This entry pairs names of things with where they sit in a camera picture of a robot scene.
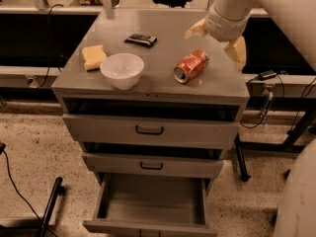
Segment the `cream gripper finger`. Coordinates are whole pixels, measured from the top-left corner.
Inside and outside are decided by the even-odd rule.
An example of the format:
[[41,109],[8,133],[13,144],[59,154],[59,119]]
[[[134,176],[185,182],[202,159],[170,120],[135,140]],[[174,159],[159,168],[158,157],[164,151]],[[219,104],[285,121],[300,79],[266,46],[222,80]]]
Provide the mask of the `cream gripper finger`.
[[236,70],[241,73],[247,60],[245,39],[239,37],[238,39],[231,40],[228,45],[224,47],[224,50],[233,61]]
[[193,24],[184,34],[184,38],[187,40],[193,36],[205,37],[207,35],[207,29],[205,27],[205,19],[201,19]]

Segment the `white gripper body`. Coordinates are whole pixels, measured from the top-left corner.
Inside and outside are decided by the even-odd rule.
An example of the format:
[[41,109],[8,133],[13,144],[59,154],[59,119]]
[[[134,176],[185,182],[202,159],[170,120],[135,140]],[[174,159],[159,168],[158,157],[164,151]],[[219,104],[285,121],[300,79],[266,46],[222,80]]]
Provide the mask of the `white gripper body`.
[[218,41],[236,40],[245,31],[250,11],[250,6],[212,5],[205,16],[206,30]]

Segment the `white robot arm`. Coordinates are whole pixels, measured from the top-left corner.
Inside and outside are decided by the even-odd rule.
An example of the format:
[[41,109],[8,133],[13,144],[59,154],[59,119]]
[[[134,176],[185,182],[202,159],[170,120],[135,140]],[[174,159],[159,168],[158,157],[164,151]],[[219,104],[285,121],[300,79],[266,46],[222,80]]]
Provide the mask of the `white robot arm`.
[[[316,70],[316,0],[214,0],[204,19],[185,33],[237,40],[254,4],[260,4]],[[316,139],[298,155],[279,202],[273,237],[316,237]]]

